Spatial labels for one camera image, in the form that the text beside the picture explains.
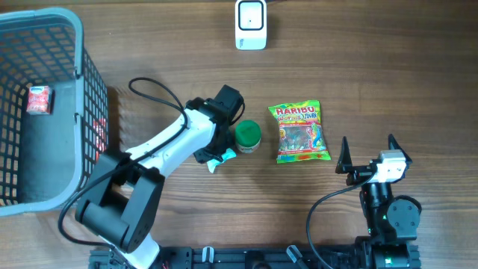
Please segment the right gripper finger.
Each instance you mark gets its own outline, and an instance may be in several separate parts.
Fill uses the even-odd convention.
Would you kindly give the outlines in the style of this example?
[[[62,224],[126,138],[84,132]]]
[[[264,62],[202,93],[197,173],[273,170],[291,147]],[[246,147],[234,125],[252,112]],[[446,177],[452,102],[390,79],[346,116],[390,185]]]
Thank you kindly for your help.
[[[343,137],[341,153],[335,168],[336,173],[350,173],[353,170],[353,163],[350,156],[350,148],[346,137]]]
[[[406,151],[398,144],[397,140],[392,134],[388,135],[388,148],[389,149],[396,149],[400,150],[401,153],[405,157],[405,163],[406,164],[412,164],[412,159],[409,157],[409,155],[406,153]]]

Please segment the green lid jar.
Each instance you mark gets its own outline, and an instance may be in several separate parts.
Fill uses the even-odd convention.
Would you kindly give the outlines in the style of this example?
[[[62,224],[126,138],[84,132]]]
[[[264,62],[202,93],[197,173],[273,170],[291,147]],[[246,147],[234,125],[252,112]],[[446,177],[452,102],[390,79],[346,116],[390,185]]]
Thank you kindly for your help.
[[[244,120],[236,126],[235,145],[242,153],[252,153],[261,142],[261,128],[253,120]]]

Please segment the teal wet wipes pack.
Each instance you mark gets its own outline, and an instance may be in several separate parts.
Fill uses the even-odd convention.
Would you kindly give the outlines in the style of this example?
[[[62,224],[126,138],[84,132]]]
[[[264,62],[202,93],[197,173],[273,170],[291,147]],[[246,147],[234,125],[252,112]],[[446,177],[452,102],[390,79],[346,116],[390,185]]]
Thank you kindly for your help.
[[[207,162],[209,172],[214,173],[218,166],[236,156],[235,151],[232,148],[228,148],[219,158],[213,158]]]

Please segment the Haribo gummy candy bag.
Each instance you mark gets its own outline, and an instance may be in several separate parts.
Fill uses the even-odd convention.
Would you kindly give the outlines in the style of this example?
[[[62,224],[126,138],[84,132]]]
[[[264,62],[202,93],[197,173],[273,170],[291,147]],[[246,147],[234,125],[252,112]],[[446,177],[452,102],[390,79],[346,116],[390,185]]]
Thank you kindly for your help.
[[[318,100],[282,103],[270,106],[268,110],[276,119],[279,127],[276,159],[278,164],[331,160],[323,136]]]

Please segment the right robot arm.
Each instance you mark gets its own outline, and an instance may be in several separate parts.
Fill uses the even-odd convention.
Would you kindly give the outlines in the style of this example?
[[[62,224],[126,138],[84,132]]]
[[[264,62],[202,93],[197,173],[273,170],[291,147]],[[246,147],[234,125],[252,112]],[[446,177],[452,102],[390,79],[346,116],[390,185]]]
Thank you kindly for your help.
[[[353,262],[357,268],[421,267],[417,229],[421,204],[406,195],[395,196],[391,187],[406,177],[412,159],[392,134],[388,149],[366,165],[355,166],[344,137],[335,172],[346,173],[346,184],[361,188],[359,199],[367,222],[368,236],[358,236],[354,243]]]

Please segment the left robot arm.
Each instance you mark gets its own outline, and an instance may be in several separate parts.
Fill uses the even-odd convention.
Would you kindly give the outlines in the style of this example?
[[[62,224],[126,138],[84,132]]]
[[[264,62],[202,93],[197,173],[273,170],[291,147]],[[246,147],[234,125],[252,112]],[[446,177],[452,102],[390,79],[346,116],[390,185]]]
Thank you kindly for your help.
[[[181,116],[147,142],[125,152],[105,150],[93,181],[79,197],[75,219],[108,247],[108,268],[150,268],[160,253],[149,234],[165,179],[190,155],[220,163],[234,144],[229,127],[245,108],[228,85],[214,98],[195,98]]]

